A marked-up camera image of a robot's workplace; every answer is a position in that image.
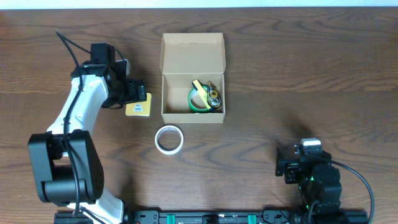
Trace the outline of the yellow sticky note pad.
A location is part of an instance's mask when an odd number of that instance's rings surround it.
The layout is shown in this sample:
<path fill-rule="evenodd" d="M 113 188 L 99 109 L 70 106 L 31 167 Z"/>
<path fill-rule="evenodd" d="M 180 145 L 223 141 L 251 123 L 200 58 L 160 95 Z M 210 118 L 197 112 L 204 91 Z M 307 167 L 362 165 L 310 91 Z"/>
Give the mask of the yellow sticky note pad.
<path fill-rule="evenodd" d="M 137 103 L 129 103 L 126 105 L 125 115 L 126 116 L 150 116 L 151 102 L 152 102 L 152 94 L 146 93 L 146 101 L 137 102 Z"/>

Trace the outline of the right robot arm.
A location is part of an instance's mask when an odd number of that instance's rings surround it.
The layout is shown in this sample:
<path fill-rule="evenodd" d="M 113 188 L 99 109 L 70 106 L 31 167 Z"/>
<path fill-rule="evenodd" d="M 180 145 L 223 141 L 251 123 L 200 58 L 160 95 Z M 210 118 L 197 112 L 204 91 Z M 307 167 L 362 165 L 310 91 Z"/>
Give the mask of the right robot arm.
<path fill-rule="evenodd" d="M 299 157 L 288 159 L 277 150 L 275 175 L 284 176 L 286 184 L 297 184 L 306 207 L 316 215 L 339 210 L 342 186 L 340 171 L 333 167 L 331 154 L 320 147 L 299 146 Z"/>

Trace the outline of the yellow highlighter pen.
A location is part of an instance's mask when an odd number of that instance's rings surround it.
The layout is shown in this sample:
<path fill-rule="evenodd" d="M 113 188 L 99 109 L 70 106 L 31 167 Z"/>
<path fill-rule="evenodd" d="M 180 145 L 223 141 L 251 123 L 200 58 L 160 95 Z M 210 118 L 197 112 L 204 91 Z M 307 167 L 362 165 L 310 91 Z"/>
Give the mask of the yellow highlighter pen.
<path fill-rule="evenodd" d="M 199 80 L 194 80 L 194 81 L 192 81 L 192 86 L 193 86 L 193 88 L 195 88 L 197 90 L 197 93 L 198 93 L 197 96 L 200 97 L 200 99 L 202 100 L 203 104 L 205 105 L 204 108 L 210 109 L 210 112 L 215 111 L 216 109 L 212 108 L 208 104 L 208 100 L 207 100 L 208 85 L 202 84 Z"/>

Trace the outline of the white tape roll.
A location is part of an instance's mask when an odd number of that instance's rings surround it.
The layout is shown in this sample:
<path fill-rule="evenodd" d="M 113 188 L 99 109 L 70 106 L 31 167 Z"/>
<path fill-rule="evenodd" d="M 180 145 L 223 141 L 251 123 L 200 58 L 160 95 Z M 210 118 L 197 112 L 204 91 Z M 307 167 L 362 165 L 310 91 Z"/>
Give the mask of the white tape roll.
<path fill-rule="evenodd" d="M 160 143 L 160 137 L 161 135 L 166 132 L 166 131 L 174 131 L 176 132 L 179 136 L 180 136 L 180 142 L 178 144 L 178 146 L 174 149 L 166 149 L 165 147 L 163 147 L 163 145 L 161 145 Z M 166 125 L 161 127 L 155 134 L 155 138 L 154 138 L 154 142 L 155 142 L 155 146 L 156 148 L 163 154 L 171 156 L 174 155 L 178 152 L 181 151 L 181 149 L 183 148 L 183 144 L 184 144 L 184 135 L 183 132 L 180 128 L 178 128 L 177 126 L 173 126 L 173 125 Z"/>

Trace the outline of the green tape roll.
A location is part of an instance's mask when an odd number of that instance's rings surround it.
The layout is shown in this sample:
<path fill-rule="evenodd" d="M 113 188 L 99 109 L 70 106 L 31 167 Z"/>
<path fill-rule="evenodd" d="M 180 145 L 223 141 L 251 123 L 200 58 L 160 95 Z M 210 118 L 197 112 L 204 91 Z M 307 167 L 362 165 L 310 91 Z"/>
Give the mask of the green tape roll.
<path fill-rule="evenodd" d="M 208 113 L 210 112 L 210 109 L 208 108 L 198 108 L 193 104 L 193 98 L 197 96 L 197 90 L 195 88 L 192 88 L 188 94 L 188 105 L 190 107 L 190 110 L 194 113 Z"/>

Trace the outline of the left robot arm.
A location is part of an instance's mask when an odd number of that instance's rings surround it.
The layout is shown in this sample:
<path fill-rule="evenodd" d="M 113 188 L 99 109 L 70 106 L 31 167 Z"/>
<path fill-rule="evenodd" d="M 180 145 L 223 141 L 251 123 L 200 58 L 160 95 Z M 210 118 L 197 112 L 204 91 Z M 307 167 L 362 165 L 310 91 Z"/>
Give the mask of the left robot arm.
<path fill-rule="evenodd" d="M 129 80 L 128 60 L 114 65 L 85 62 L 71 75 L 71 91 L 57 119 L 46 132 L 28 142 L 39 199 L 72 213 L 57 215 L 56 223 L 130 223 L 124 202 L 104 186 L 104 170 L 92 140 L 101 108 L 143 84 Z"/>

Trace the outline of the brown cardboard box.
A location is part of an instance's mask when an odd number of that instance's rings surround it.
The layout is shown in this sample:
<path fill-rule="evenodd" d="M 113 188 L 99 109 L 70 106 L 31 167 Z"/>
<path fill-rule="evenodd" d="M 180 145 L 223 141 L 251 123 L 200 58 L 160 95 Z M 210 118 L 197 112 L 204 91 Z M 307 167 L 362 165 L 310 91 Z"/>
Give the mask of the brown cardboard box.
<path fill-rule="evenodd" d="M 164 33 L 160 50 L 162 73 L 161 115 L 165 123 L 222 123 L 224 121 L 226 68 L 222 33 Z M 192 81 L 211 82 L 221 106 L 213 112 L 194 113 L 188 105 Z M 204 108 L 199 96 L 193 104 Z"/>

